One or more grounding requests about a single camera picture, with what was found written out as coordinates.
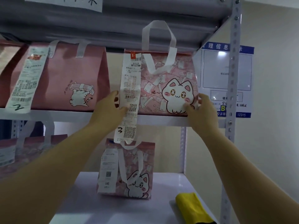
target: handwritten sign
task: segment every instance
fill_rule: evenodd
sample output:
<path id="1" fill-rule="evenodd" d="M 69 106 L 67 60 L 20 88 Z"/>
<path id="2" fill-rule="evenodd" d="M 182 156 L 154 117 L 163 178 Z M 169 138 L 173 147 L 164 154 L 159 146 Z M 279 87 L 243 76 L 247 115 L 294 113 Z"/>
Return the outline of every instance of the handwritten sign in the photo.
<path id="1" fill-rule="evenodd" d="M 67 7 L 76 7 L 90 9 L 102 12 L 103 0 L 25 0 L 53 5 L 62 5 Z"/>

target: white bag handle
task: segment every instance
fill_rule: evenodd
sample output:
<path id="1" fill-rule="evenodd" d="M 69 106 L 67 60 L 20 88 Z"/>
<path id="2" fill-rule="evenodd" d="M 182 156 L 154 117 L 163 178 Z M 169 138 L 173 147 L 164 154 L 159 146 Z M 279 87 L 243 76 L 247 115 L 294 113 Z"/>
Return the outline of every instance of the white bag handle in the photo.
<path id="1" fill-rule="evenodd" d="M 45 141 L 43 143 L 43 148 L 48 147 L 51 145 L 51 136 L 54 135 L 55 125 L 53 121 L 43 121 L 42 122 L 46 127 L 45 132 Z M 24 125 L 22 131 L 20 132 L 20 135 L 17 139 L 16 143 L 16 149 L 22 149 L 24 146 L 25 138 L 30 137 L 33 129 L 35 126 L 35 121 L 27 121 Z"/>
<path id="2" fill-rule="evenodd" d="M 91 43 L 90 41 L 87 41 L 85 39 L 64 39 L 64 40 L 52 41 L 49 44 L 49 48 L 50 48 L 49 54 L 48 54 L 49 58 L 53 58 L 55 50 L 56 50 L 56 46 L 57 46 L 58 42 L 60 42 L 60 41 L 64 41 L 64 42 L 71 43 L 71 44 L 79 44 L 78 49 L 77 49 L 76 58 L 83 58 L 87 45 Z"/>
<path id="3" fill-rule="evenodd" d="M 136 144 L 134 146 L 124 146 L 124 141 L 121 141 L 121 145 L 126 150 L 132 150 L 136 148 L 138 145 L 140 145 L 140 141 L 136 141 Z M 130 185 L 134 183 L 137 178 L 140 176 L 142 170 L 143 170 L 143 152 L 138 150 L 137 151 L 138 156 L 138 173 L 135 177 L 131 178 L 130 180 L 127 180 L 127 174 L 126 174 L 126 167 L 125 167 L 125 159 L 123 157 L 123 149 L 118 149 L 118 165 L 119 165 L 119 172 L 121 174 L 121 179 L 126 184 Z"/>
<path id="4" fill-rule="evenodd" d="M 151 28 L 169 30 L 170 35 L 171 35 L 171 41 L 170 41 L 170 47 L 169 47 L 169 52 L 168 52 L 168 56 L 166 59 L 166 63 L 163 67 L 156 69 L 154 60 L 152 59 L 151 54 L 149 54 L 149 53 L 143 54 L 144 60 L 147 64 L 147 69 L 150 74 L 160 74 L 163 71 L 170 72 L 172 65 L 174 64 L 174 62 L 176 60 L 176 53 L 177 53 L 176 38 L 165 21 L 154 20 L 153 22 L 151 22 L 149 25 L 147 25 L 142 30 L 142 50 L 143 51 L 148 51 L 148 49 L 149 49 Z"/>

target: white shelf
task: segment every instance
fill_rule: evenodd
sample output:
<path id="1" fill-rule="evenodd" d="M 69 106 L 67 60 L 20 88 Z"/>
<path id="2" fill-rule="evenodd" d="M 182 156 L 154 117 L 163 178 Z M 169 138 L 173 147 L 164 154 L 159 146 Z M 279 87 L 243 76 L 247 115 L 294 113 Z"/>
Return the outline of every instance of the white shelf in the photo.
<path id="1" fill-rule="evenodd" d="M 191 193 L 195 189 L 184 174 L 154 173 L 151 200 L 97 195 L 97 176 L 98 172 L 79 174 L 50 224 L 185 223 L 175 198 L 179 193 Z M 216 221 L 204 201 L 197 196 L 203 208 Z"/>
<path id="2" fill-rule="evenodd" d="M 91 116 L 91 112 L 67 112 L 45 110 L 31 110 L 31 112 L 27 114 L 12 114 L 7 113 L 4 108 L 0 108 L 0 119 L 11 120 L 52 120 L 55 122 L 88 122 Z M 138 115 L 137 120 L 138 125 L 174 127 L 189 126 L 187 117 Z M 225 128 L 225 119 L 219 119 L 219 127 Z"/>

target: blue sign header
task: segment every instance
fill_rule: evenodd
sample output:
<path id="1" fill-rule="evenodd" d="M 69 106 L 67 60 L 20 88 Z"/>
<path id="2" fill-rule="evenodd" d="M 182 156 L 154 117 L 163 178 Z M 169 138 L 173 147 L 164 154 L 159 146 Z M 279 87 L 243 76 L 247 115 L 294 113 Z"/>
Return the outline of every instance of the blue sign header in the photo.
<path id="1" fill-rule="evenodd" d="M 230 44 L 220 43 L 220 42 L 207 42 L 204 45 L 203 49 L 229 52 L 230 51 Z M 254 47 L 240 46 L 240 53 L 254 54 Z"/>

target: orange sticker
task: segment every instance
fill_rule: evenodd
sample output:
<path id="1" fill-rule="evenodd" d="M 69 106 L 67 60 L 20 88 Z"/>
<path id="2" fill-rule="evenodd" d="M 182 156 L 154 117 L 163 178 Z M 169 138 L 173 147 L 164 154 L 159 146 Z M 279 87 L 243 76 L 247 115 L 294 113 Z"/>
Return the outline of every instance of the orange sticker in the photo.
<path id="1" fill-rule="evenodd" d="M 136 59 L 136 52 L 131 52 L 131 59 Z"/>
<path id="2" fill-rule="evenodd" d="M 34 55 L 34 54 L 31 54 L 30 56 L 28 56 L 28 59 L 38 61 L 38 60 L 41 59 L 41 57 L 42 57 L 41 55 Z"/>

